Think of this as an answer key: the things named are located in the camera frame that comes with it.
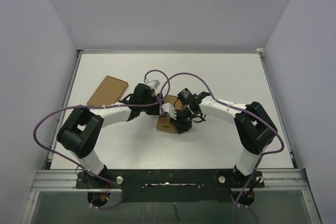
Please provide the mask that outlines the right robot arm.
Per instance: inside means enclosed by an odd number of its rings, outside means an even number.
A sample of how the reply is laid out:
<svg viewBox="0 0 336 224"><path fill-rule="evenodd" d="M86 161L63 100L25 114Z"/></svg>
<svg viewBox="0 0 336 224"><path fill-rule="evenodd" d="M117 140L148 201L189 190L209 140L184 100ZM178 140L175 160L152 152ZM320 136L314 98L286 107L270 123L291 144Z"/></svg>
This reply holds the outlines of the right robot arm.
<svg viewBox="0 0 336 224"><path fill-rule="evenodd" d="M187 132L192 127L193 119L205 120L206 116L222 119L236 126L243 151L235 166L234 182L244 187L252 181L252 172L267 146L278 133L273 121L258 102L251 104L229 103L216 99L208 92L192 94L185 88L178 94L184 109L176 109L170 118L178 134Z"/></svg>

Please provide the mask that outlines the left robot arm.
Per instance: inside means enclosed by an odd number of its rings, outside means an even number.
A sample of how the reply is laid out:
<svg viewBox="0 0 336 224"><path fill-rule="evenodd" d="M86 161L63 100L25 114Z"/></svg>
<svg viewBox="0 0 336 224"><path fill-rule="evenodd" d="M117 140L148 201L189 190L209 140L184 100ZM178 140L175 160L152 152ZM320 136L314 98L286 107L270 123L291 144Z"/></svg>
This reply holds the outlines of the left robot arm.
<svg viewBox="0 0 336 224"><path fill-rule="evenodd" d="M93 187L100 188L107 181L107 175L103 172L106 166L94 149L101 129L111 124L131 121L142 112L159 115L158 99L162 97L157 93L159 85L158 80L139 83L132 94L116 102L112 108L76 108L62 125L57 141L76 157L87 173L90 172L88 182Z"/></svg>

